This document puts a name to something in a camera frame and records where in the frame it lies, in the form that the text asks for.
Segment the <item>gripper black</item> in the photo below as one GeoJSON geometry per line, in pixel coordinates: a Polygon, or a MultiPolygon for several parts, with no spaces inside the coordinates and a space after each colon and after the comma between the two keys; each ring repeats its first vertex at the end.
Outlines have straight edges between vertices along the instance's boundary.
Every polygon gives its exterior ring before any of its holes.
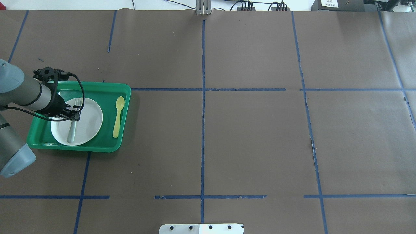
{"type": "Polygon", "coordinates": [[[81,109],[69,110],[71,106],[68,105],[63,97],[57,93],[53,93],[49,104],[44,108],[44,116],[46,117],[60,117],[65,120],[76,121],[80,120],[81,109]]]}

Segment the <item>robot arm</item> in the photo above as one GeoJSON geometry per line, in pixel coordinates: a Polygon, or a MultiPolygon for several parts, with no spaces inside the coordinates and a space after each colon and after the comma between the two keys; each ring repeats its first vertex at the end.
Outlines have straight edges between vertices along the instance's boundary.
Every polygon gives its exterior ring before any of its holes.
{"type": "MultiPolygon", "coordinates": [[[[71,106],[58,94],[58,82],[74,77],[85,99],[82,83],[75,74],[45,67],[30,76],[3,59],[0,63],[1,112],[20,111],[48,122],[79,121],[84,106],[71,106]]],[[[10,178],[35,162],[34,152],[3,116],[0,135],[2,177],[10,178]]]]}

